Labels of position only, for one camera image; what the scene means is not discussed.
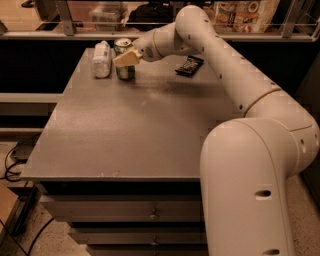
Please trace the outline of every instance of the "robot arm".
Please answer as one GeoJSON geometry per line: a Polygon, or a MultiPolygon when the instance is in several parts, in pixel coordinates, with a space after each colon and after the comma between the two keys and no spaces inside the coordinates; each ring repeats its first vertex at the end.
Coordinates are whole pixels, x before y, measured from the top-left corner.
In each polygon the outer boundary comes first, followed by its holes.
{"type": "Polygon", "coordinates": [[[221,39],[196,6],[144,34],[134,48],[115,64],[201,53],[243,117],[211,131],[200,156],[209,254],[294,256],[285,180],[319,151],[313,117],[221,39]]]}

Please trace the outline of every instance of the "black shoe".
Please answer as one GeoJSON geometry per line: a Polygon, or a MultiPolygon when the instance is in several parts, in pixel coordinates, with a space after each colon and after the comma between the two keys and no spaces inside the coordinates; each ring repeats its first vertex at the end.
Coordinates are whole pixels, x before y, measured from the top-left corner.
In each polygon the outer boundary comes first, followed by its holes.
{"type": "Polygon", "coordinates": [[[21,4],[21,6],[24,8],[31,8],[34,6],[34,4],[32,3],[32,0],[28,0],[28,1],[24,2],[23,4],[21,4]]]}

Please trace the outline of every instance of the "drawer knob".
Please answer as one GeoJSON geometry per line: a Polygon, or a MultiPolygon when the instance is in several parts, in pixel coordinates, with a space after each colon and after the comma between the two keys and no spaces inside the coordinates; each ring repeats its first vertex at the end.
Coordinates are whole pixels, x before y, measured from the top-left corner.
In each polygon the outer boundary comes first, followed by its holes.
{"type": "Polygon", "coordinates": [[[153,208],[152,209],[152,213],[149,216],[150,220],[158,220],[160,218],[160,216],[157,214],[157,209],[153,208]]]}
{"type": "Polygon", "coordinates": [[[157,245],[159,245],[156,236],[153,238],[153,241],[151,242],[151,245],[152,245],[152,246],[157,246],[157,245]]]}

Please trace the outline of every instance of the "can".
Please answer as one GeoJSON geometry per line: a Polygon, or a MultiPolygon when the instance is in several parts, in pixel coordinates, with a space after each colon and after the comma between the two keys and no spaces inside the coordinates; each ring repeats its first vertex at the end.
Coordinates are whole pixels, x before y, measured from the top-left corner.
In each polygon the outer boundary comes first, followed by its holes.
{"type": "MultiPolygon", "coordinates": [[[[132,47],[132,42],[128,38],[119,38],[114,41],[114,51],[116,56],[126,52],[128,49],[132,47]]],[[[126,66],[118,68],[116,67],[117,76],[121,80],[130,80],[135,78],[135,67],[134,66],[126,66]]]]}

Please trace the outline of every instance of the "plastic bottle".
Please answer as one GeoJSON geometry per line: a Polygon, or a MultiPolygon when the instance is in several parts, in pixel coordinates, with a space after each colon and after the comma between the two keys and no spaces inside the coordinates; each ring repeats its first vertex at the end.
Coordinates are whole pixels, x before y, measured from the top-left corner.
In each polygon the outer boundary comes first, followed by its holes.
{"type": "Polygon", "coordinates": [[[111,47],[106,41],[96,44],[91,62],[91,70],[97,78],[104,78],[110,74],[111,47]]]}

